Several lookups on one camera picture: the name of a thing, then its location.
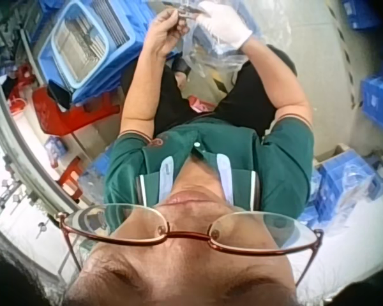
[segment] lips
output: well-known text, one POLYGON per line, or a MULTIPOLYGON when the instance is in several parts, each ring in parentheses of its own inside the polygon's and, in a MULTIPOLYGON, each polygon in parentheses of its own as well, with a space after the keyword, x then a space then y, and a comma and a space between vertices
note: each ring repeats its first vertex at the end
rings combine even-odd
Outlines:
POLYGON ((157 206, 182 205, 189 202, 208 202, 212 201, 208 195, 199 191, 181 191, 168 197, 163 203, 157 206))

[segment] green polo shirt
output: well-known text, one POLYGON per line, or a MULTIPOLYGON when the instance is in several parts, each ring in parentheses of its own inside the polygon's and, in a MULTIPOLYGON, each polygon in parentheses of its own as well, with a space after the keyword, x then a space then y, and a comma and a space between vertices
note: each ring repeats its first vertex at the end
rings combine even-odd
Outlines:
POLYGON ((297 218, 308 201, 313 134, 288 117, 263 142, 253 129, 208 118, 174 127, 150 143, 136 133, 124 134, 112 149, 105 203, 159 203, 190 154, 217 171, 232 205, 297 218), (256 180, 259 197, 253 197, 256 180))

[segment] white glove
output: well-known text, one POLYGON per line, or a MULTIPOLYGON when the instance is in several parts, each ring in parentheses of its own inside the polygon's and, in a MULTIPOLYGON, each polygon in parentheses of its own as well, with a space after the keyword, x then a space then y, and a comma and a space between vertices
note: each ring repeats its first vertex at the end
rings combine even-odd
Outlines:
POLYGON ((199 8, 207 14, 200 14, 197 23, 235 49, 240 49, 253 34, 231 6, 202 1, 199 8))

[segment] woman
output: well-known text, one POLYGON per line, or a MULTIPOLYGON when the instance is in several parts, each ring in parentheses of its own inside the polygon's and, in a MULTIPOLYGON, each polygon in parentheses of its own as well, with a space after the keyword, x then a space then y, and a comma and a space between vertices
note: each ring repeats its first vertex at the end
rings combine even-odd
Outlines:
POLYGON ((64 230, 108 242, 91 251, 67 304, 295 304, 296 282, 280 251, 315 251, 321 238, 309 230, 304 237, 307 229, 283 216, 298 217, 308 199, 312 111, 283 52, 252 37, 231 7, 200 8, 197 22, 250 62, 218 108, 199 117, 165 67, 188 32, 185 20, 166 10, 152 23, 134 73, 123 77, 108 205, 61 221, 64 230), (242 210, 250 213, 235 214, 242 210))

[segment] eyeglass frame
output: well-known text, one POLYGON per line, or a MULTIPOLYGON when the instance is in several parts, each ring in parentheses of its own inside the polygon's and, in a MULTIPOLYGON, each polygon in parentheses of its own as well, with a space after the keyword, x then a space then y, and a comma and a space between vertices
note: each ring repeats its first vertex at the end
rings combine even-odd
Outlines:
POLYGON ((312 251, 312 255, 308 261, 308 263, 305 266, 304 271, 302 272, 300 278, 296 282, 296 287, 298 287, 299 283, 303 280, 305 274, 309 270, 309 267, 311 267, 311 264, 313 263, 313 260, 316 258, 318 251, 320 249, 320 246, 322 245, 322 241, 324 238, 324 231, 322 229, 314 229, 313 233, 317 237, 316 241, 304 245, 302 247, 293 247, 291 249, 287 250, 275 250, 275 251, 247 251, 247 250, 237 250, 237 249, 229 249, 227 247, 220 247, 219 245, 216 245, 212 243, 211 237, 209 235, 211 226, 213 224, 210 224, 207 229, 207 234, 203 233, 197 233, 193 231, 170 231, 170 224, 167 222, 167 231, 166 233, 162 234, 162 238, 155 240, 155 241, 127 241, 127 240, 118 240, 115 238, 109 238, 109 237, 101 237, 94 234, 89 234, 84 231, 80 231, 78 229, 72 228, 65 224, 65 219, 69 216, 69 214, 65 212, 61 212, 58 214, 59 217, 59 227, 61 231, 63 232, 64 239, 67 243, 68 249, 72 255, 72 258, 78 268, 79 271, 82 270, 80 263, 78 262, 77 256, 75 255, 75 252, 73 250, 73 246, 70 240, 69 234, 76 234, 83 236, 87 239, 94 240, 97 242, 103 242, 106 244, 114 244, 114 245, 125 245, 125 246, 132 246, 132 247, 151 247, 154 245, 162 244, 169 238, 186 238, 186 239, 193 239, 193 240, 200 240, 203 242, 207 242, 209 247, 215 251, 222 252, 225 254, 231 254, 231 255, 240 255, 240 256, 253 256, 253 257, 273 257, 273 256, 285 256, 288 254, 294 254, 302 251, 306 251, 310 249, 312 251))

